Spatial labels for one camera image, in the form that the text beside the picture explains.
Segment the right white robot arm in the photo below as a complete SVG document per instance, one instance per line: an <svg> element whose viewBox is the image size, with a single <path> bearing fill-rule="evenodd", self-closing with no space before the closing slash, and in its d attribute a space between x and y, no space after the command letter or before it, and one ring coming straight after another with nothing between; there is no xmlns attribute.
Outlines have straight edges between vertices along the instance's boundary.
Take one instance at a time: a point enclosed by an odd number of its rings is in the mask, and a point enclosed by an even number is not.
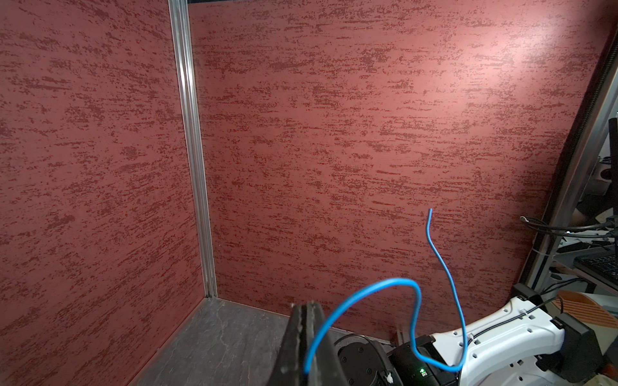
<svg viewBox="0 0 618 386"><path fill-rule="evenodd" d="M515 297L465 329L387 350L363 335L335 342L350 385L582 385L604 362L595 331L557 297Z"/></svg>

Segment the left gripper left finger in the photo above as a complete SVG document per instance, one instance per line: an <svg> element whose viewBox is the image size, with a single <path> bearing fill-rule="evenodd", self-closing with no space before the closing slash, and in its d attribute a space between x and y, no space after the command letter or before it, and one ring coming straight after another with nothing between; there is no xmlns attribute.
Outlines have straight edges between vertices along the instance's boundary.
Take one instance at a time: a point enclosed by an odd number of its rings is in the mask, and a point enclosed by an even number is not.
<svg viewBox="0 0 618 386"><path fill-rule="evenodd" d="M304 375L304 358L307 349L307 306L292 307L292 313L278 350L275 366L267 386L301 386L307 380Z"/></svg>

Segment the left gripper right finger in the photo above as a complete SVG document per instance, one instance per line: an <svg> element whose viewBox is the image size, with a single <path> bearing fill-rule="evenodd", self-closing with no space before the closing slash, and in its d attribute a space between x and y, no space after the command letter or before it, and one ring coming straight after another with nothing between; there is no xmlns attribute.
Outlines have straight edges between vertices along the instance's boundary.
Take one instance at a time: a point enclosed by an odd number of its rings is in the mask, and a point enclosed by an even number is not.
<svg viewBox="0 0 618 386"><path fill-rule="evenodd" d="M306 310L306 355L309 354L309 349L325 320L322 306L316 302L309 302ZM329 332L327 332L312 357L312 366L306 376L306 385L335 386L347 384L348 381L341 368L341 362Z"/></svg>

